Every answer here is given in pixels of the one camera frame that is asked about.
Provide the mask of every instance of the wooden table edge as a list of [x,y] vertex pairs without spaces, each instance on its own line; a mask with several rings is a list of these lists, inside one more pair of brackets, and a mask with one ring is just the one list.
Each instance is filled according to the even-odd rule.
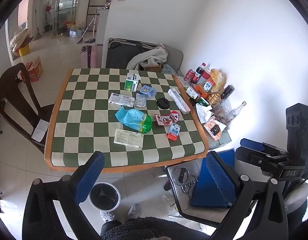
[[[73,172],[76,171],[76,168],[73,167],[64,167],[64,166],[54,166],[51,162],[51,143],[52,143],[52,139],[53,139],[53,135],[54,135],[54,130],[55,130],[55,125],[56,125],[56,117],[57,117],[57,113],[58,110],[60,108],[60,103],[62,101],[62,97],[64,94],[64,91],[67,87],[67,83],[68,80],[71,76],[73,72],[73,69],[69,69],[64,81],[60,87],[60,90],[58,92],[56,101],[55,101],[55,105],[53,108],[53,112],[52,112],[52,116],[50,118],[50,122],[49,122],[49,127],[47,130],[47,138],[46,138],[46,144],[45,144],[45,153],[44,153],[44,158],[45,158],[45,162],[47,163],[48,167],[50,168],[51,171],[64,171],[64,172]],[[206,134],[201,126],[201,123],[199,122],[195,110],[193,108],[193,106],[190,103],[190,100],[182,86],[182,84],[180,83],[180,81],[178,80],[177,77],[172,76],[174,81],[177,84],[177,87],[179,88],[179,91],[182,94],[182,97],[184,99],[184,101],[187,103],[187,105],[189,106],[189,108],[191,109],[190,114],[193,117],[193,121],[195,123],[195,126],[199,132],[199,134],[201,135],[202,141],[204,143],[205,149],[202,153],[199,154],[195,154],[195,155],[191,155],[191,156],[187,156],[187,157],[181,157],[181,158],[177,158],[177,159],[172,159],[169,161],[164,161],[164,162],[156,162],[156,163],[148,163],[148,164],[140,164],[140,165],[133,165],[133,166],[117,166],[117,167],[111,167],[111,168],[104,168],[102,170],[102,173],[124,173],[124,172],[136,172],[136,171],[141,171],[141,170],[146,170],[146,169],[150,169],[150,168],[154,168],[154,167],[161,167],[161,166],[169,166],[169,165],[173,165],[173,164],[177,164],[180,162],[185,162],[185,161],[192,161],[192,160],[196,160],[199,158],[204,158],[208,152],[209,149],[209,145],[208,145],[208,141],[207,141],[207,137]]]
[[58,166],[54,166],[52,164],[52,161],[51,161],[51,156],[52,156],[52,140],[53,140],[53,135],[54,135],[55,126],[56,126],[57,113],[59,111],[60,104],[61,104],[62,98],[63,98],[63,94],[65,92],[65,89],[66,89],[67,84],[68,84],[68,80],[69,80],[72,72],[73,72],[73,68],[70,68],[67,71],[67,73],[66,73],[66,76],[64,78],[64,81],[63,81],[62,85],[60,86],[60,89],[59,89],[59,92],[58,92],[58,95],[57,95],[57,98],[55,100],[55,104],[54,104],[54,107],[53,107],[52,115],[50,117],[48,130],[47,130],[47,136],[46,136],[46,142],[45,142],[45,151],[44,151],[44,159],[45,159],[45,162],[47,163],[48,167],[52,171],[59,171],[59,169],[57,168]]
[[173,77],[174,81],[176,82],[176,85],[177,85],[179,91],[181,92],[182,98],[184,99],[184,101],[188,105],[188,107],[191,109],[190,114],[193,117],[193,121],[195,123],[195,126],[196,126],[196,128],[197,128],[197,130],[199,132],[199,135],[201,136],[202,141],[203,141],[204,146],[205,146],[205,149],[204,149],[204,151],[202,153],[205,153],[205,155],[206,155],[207,152],[208,152],[208,149],[209,149],[209,144],[208,144],[208,140],[207,140],[205,131],[204,131],[202,125],[201,125],[201,122],[197,118],[195,109],[192,106],[192,104],[190,103],[190,99],[189,99],[189,97],[188,97],[184,87],[182,86],[180,80],[176,76],[174,76],[174,75],[172,77]]

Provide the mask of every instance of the blue folder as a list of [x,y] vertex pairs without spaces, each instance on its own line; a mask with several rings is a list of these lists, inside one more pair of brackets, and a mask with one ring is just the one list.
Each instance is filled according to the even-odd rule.
[[[234,168],[235,151],[229,150],[219,153],[219,156],[227,164]],[[196,189],[190,200],[193,207],[227,208],[228,201],[224,200],[223,195],[218,189],[214,179],[206,167],[206,158],[203,159],[201,172],[198,178]]]

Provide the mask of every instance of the green and white checkered tablecloth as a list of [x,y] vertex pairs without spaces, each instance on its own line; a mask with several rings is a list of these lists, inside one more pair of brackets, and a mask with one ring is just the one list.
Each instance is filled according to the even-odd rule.
[[[155,97],[146,102],[146,107],[135,109],[152,118],[152,129],[144,134],[142,148],[113,143],[116,128],[133,129],[118,122],[115,113],[121,107],[108,103],[111,93],[136,98],[137,92],[124,90],[128,72],[138,73],[141,84],[157,90]],[[54,166],[78,167],[87,162],[94,151],[105,155],[105,168],[163,162],[201,153],[205,147],[191,114],[181,114],[167,93],[177,85],[169,74],[126,69],[74,69],[57,113],[52,139],[51,161]],[[170,109],[158,108],[156,100],[165,97]],[[155,114],[168,115],[171,110],[180,113],[178,124],[180,136],[176,141],[166,136],[169,126],[158,126]]]

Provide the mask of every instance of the mop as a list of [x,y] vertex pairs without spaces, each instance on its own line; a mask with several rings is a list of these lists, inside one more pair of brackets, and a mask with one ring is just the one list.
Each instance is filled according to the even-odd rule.
[[88,27],[92,24],[94,18],[91,20],[91,22],[90,22],[89,25],[87,26],[86,30],[85,30],[84,33],[83,33],[83,36],[82,36],[81,39],[78,41],[78,43],[81,43],[81,42],[83,41],[83,37],[84,37],[84,35],[85,35],[85,33],[86,33]]
[[35,9],[35,16],[36,16],[36,28],[37,28],[37,36],[35,37],[35,41],[38,40],[40,37],[42,37],[42,35],[39,33],[39,28],[38,28],[38,24],[37,24],[37,13],[36,13],[36,9]]
[[94,27],[93,27],[93,38],[89,39],[88,41],[85,41],[85,43],[94,43],[96,40],[94,39],[94,31],[95,31],[95,22],[96,22],[96,15],[97,15],[97,11],[94,17]]

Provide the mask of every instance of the blue snack bag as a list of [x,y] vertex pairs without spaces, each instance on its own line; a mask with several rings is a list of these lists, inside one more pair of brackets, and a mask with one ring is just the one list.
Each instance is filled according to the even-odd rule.
[[140,89],[140,92],[142,94],[145,94],[145,95],[148,95],[150,98],[155,96],[157,91],[155,88],[152,88],[152,87],[149,87],[149,86],[146,86],[144,85],[141,89]]
[[136,109],[125,110],[122,106],[115,116],[118,121],[137,132],[147,133],[152,128],[152,118],[148,114]]

